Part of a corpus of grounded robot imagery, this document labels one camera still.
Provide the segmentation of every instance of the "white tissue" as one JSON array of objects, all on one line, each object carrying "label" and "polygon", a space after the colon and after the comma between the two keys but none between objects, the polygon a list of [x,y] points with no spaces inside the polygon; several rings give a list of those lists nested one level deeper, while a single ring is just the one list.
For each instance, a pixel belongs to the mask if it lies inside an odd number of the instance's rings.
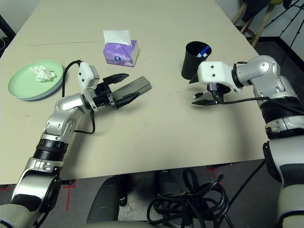
[{"label": "white tissue", "polygon": [[104,43],[125,44],[132,46],[129,30],[104,30]]},{"label": "white tissue", "polygon": [[56,76],[54,72],[44,66],[30,67],[30,70],[36,73],[36,80],[39,82],[50,81]]}]

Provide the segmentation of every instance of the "marker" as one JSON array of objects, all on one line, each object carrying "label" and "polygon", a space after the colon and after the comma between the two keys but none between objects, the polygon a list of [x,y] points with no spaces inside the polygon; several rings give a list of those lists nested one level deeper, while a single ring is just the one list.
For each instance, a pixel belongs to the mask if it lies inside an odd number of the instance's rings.
[{"label": "marker", "polygon": [[207,51],[210,49],[209,46],[206,46],[201,52],[198,53],[196,57],[206,57],[207,56]]},{"label": "marker", "polygon": [[203,96],[204,94],[206,94],[206,93],[208,93],[208,92],[209,92],[209,91],[206,90],[206,91],[204,91],[204,92],[197,93],[197,94],[193,95],[192,98],[193,98],[193,99],[199,98],[199,97]]}]

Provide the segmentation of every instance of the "table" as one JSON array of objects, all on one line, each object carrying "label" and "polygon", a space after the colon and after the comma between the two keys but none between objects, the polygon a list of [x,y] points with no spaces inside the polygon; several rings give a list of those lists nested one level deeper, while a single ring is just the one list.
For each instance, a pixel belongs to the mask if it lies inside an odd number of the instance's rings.
[{"label": "table", "polygon": [[[113,17],[115,13],[122,18]],[[138,40],[135,67],[106,64],[102,53],[102,30],[106,29],[129,29]],[[0,59],[0,184],[18,181],[61,97],[57,91],[27,102],[7,92],[12,74],[40,59],[57,60],[66,67],[81,58],[95,65],[101,77],[130,74],[111,85],[112,90],[140,76],[152,85],[152,90],[119,110],[102,107],[95,117],[94,135],[74,134],[61,172],[63,179],[262,158],[267,137],[256,102],[191,105],[191,96],[205,89],[189,85],[181,77],[185,45],[193,40],[211,46],[209,61],[232,64],[257,56],[211,0],[42,0]],[[76,74],[74,66],[67,75],[66,95],[80,92]],[[243,93],[227,97],[252,96],[252,88],[246,87]],[[91,128],[88,116],[79,123],[80,128]]]}]

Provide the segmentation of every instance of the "floor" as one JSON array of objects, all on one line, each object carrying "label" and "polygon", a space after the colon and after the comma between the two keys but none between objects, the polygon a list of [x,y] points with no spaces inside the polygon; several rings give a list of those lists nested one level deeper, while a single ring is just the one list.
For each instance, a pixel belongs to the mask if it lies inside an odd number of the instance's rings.
[{"label": "floor", "polygon": [[[272,42],[258,43],[256,50],[261,55],[271,55],[278,62],[284,57],[284,51]],[[304,72],[287,57],[281,66],[282,75],[289,78],[299,97],[304,101]],[[219,173],[225,175],[223,187],[231,198],[248,175],[261,161],[247,161],[208,169],[205,166],[194,167],[201,184],[214,180]],[[182,183],[183,169],[172,170],[172,174]],[[86,217],[101,184],[107,177],[76,180],[70,188],[62,187],[57,205],[49,214],[42,228],[80,227],[86,223]],[[120,208],[119,220],[146,220],[146,209],[153,199],[154,172],[131,174],[133,190],[129,194],[128,204]],[[237,228],[269,228],[276,222],[276,204],[280,183],[273,180],[264,166],[230,208],[228,214]],[[9,202],[13,185],[0,189],[0,204]]]}]

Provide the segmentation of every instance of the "black cable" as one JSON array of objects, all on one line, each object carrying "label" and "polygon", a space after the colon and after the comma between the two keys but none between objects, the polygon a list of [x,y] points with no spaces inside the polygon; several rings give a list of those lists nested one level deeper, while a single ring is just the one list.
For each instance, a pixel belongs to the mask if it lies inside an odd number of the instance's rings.
[{"label": "black cable", "polygon": [[37,223],[37,225],[35,226],[35,228],[39,228],[41,226],[41,224],[44,222],[44,220],[46,220],[47,216],[48,216],[48,213],[44,213],[42,219],[39,221],[39,223]]},{"label": "black cable", "polygon": [[[205,221],[212,221],[213,227],[219,227],[219,220],[225,218],[229,227],[233,228],[230,218],[227,216],[229,199],[225,189],[220,185],[224,175],[221,173],[216,180],[211,183],[199,185],[198,178],[192,169],[183,171],[183,180],[189,192],[183,194],[167,194],[156,197],[149,204],[147,209],[147,220],[152,225],[158,225],[174,219],[182,218],[181,227],[188,226],[192,219],[199,220],[200,226],[206,228]],[[205,195],[210,192],[218,192],[219,199],[211,199]],[[152,220],[150,217],[152,207],[161,215],[162,219]]]},{"label": "black cable", "polygon": [[[237,192],[234,194],[234,196],[232,197],[228,209],[231,207],[231,205],[234,203],[234,201],[236,200],[236,198],[239,196],[239,194],[241,193],[241,191],[246,187],[246,185],[249,183],[249,181],[253,178],[253,176],[263,167],[263,165],[265,164],[265,159],[262,161],[262,163],[250,174],[250,176],[244,181],[244,183],[241,185],[241,187],[239,187],[239,189],[237,190]],[[222,223],[223,218],[220,219],[218,225],[220,226],[220,224]]]},{"label": "black cable", "polygon": [[[68,72],[69,68],[74,64],[78,64],[78,66],[80,66],[81,62],[82,62],[81,60],[73,61],[69,65],[67,65],[67,67],[65,68],[63,75],[62,75],[62,97],[65,96],[66,76],[67,76],[67,72]],[[90,116],[91,116],[92,127],[93,127],[92,131],[86,132],[86,131],[81,131],[81,130],[74,130],[74,132],[83,133],[83,134],[94,134],[94,132],[95,132],[95,113],[92,109],[90,111]]]},{"label": "black cable", "polygon": [[93,111],[93,109],[91,109],[90,111],[90,116],[91,116],[91,120],[92,120],[92,131],[91,132],[86,132],[86,131],[81,131],[81,130],[74,130],[74,132],[78,132],[78,133],[83,133],[83,134],[94,134],[95,132],[95,113]]},{"label": "black cable", "polygon": [[300,111],[300,110],[297,110],[295,108],[291,108],[285,104],[282,104],[278,101],[276,101],[275,99],[272,99],[268,96],[265,96],[265,97],[252,97],[252,98],[246,98],[246,99],[241,99],[241,100],[236,100],[236,101],[224,101],[224,102],[221,102],[217,97],[216,95],[214,94],[215,92],[214,91],[211,91],[212,93],[212,96],[213,96],[213,99],[215,101],[217,101],[218,104],[221,104],[221,105],[231,105],[231,104],[236,104],[236,103],[241,103],[241,102],[246,102],[246,101],[261,101],[261,100],[268,100],[272,103],[275,103],[276,105],[278,106],[281,106],[282,108],[288,110],[288,111],[291,111],[291,112],[294,112],[294,113],[297,113],[299,115],[304,115],[304,112]]},{"label": "black cable", "polygon": [[67,65],[67,67],[65,68],[63,75],[62,75],[62,97],[65,96],[65,86],[66,86],[66,76],[67,76],[67,71],[69,70],[69,68],[74,65],[74,64],[78,64],[78,66],[80,66],[81,60],[76,60],[71,62],[69,65]]}]

